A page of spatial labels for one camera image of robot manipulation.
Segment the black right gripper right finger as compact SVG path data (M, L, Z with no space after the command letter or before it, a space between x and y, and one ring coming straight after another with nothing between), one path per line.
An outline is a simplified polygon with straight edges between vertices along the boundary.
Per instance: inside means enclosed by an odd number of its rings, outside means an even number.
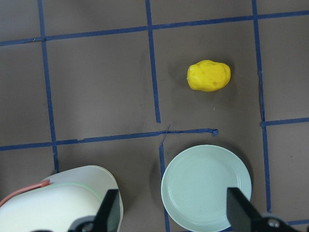
M227 188L226 216L235 232L261 231L261 214L239 188Z

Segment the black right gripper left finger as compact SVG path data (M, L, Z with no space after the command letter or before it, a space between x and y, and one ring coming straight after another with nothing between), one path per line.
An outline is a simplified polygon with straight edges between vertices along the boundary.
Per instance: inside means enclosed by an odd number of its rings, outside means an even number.
M120 224L118 189L109 189L94 219L94 232L116 232Z

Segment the green plate near right arm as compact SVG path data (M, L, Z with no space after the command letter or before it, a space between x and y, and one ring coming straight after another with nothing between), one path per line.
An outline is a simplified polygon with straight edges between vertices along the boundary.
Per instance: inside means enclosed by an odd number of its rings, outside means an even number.
M252 182L244 162L226 148L197 145L169 163L161 182L161 198L168 215L181 227L219 232L230 227L228 188L239 188L251 198Z

